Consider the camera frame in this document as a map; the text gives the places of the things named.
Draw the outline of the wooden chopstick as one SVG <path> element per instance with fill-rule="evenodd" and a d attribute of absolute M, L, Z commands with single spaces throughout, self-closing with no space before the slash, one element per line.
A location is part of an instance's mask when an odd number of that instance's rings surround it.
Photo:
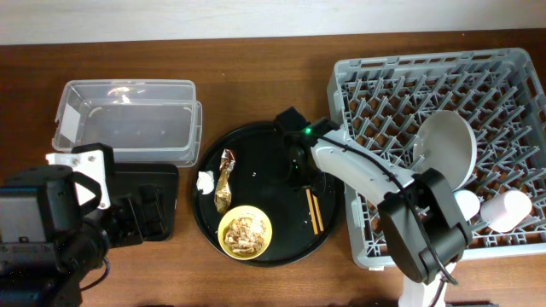
<path fill-rule="evenodd" d="M 318 229 L 319 229 L 320 232 L 323 232 L 324 231 L 324 226 L 323 226 L 320 206 L 319 206 L 319 203 L 318 203 L 318 198 L 313 193 L 311 193 L 311 198 L 312 198 L 312 205 L 313 205 L 313 207 L 315 209 Z"/>
<path fill-rule="evenodd" d="M 316 215 L 315 215 L 314 203 L 313 203 L 313 199 L 312 199 L 311 190 L 307 188 L 305 190 L 305 193 L 306 193 L 308 207 L 309 207 L 309 211 L 310 211 L 310 215 L 311 215 L 311 224 L 312 224 L 312 228 L 313 228 L 313 233 L 314 233 L 314 235 L 318 235 L 317 220 L 316 220 Z"/>

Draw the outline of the white tissue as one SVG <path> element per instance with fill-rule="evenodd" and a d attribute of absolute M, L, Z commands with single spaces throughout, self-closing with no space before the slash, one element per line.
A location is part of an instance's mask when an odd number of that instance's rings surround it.
<path fill-rule="evenodd" d="M 215 189 L 214 173 L 212 171 L 199 171 L 195 186 L 199 192 L 210 194 Z"/>

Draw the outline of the gold snack wrapper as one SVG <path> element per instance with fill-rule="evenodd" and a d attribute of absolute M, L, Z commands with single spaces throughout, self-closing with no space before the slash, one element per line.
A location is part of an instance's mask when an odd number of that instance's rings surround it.
<path fill-rule="evenodd" d="M 218 213 L 225 214 L 232 201 L 232 193 L 229 187 L 229 176 L 235 168 L 235 152 L 225 149 L 221 154 L 219 165 L 219 178 L 214 193 L 214 204 Z"/>

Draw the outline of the yellow bowl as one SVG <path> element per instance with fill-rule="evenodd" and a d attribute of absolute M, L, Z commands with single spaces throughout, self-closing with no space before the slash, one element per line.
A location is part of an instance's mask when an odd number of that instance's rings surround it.
<path fill-rule="evenodd" d="M 218 225 L 218 242 L 231 258 L 247 261 L 269 247 L 272 224 L 255 206 L 237 206 L 225 213 Z"/>

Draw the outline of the food scraps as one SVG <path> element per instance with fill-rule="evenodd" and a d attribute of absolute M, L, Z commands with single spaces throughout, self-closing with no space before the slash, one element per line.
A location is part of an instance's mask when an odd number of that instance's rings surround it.
<path fill-rule="evenodd" d="M 224 234 L 224 244 L 235 254 L 249 256 L 265 243 L 266 225 L 262 219 L 245 216 L 233 219 Z"/>

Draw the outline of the grey-green plate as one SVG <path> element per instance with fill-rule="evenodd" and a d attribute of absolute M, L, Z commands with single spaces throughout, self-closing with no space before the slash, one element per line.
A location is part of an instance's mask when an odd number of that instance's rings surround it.
<path fill-rule="evenodd" d="M 453 191 L 471 177 L 477 160 L 477 141 L 470 124 L 453 111 L 437 111 L 422 123 L 413 147 L 414 170 L 433 168 Z"/>

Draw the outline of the blue cup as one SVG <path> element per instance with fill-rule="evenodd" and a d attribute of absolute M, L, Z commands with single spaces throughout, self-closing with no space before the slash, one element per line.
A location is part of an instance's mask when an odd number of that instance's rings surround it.
<path fill-rule="evenodd" d="M 475 193 L 462 189 L 456 191 L 453 195 L 466 221 L 469 221 L 472 217 L 479 213 L 480 202 Z"/>

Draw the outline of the pink cup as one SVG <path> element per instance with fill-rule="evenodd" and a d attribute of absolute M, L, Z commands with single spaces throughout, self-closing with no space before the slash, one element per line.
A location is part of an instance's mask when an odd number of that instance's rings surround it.
<path fill-rule="evenodd" d="M 531 199 L 526 194 L 518 190 L 509 190 L 484 202 L 479 214 L 490 229 L 505 233 L 524 220 L 531 208 Z"/>

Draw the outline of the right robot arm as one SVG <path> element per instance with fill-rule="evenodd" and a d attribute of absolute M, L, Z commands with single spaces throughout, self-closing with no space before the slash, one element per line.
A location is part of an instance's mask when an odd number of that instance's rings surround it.
<path fill-rule="evenodd" d="M 469 123 L 452 111 L 426 118 L 416 135 L 414 169 L 372 153 L 328 118 L 308 122 L 293 107 L 278 114 L 274 126 L 290 164 L 289 182 L 309 188 L 327 173 L 376 206 L 388 253 L 404 274 L 399 305 L 443 306 L 479 210 L 474 197 L 457 194 L 477 159 Z"/>

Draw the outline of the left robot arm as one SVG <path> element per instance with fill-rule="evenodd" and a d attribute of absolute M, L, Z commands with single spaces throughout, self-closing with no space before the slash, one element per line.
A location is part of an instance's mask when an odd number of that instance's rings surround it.
<path fill-rule="evenodd" d="M 3 306 L 79 306 L 109 250 L 172 235 L 175 165 L 117 162 L 102 143 L 46 159 L 1 187 Z"/>

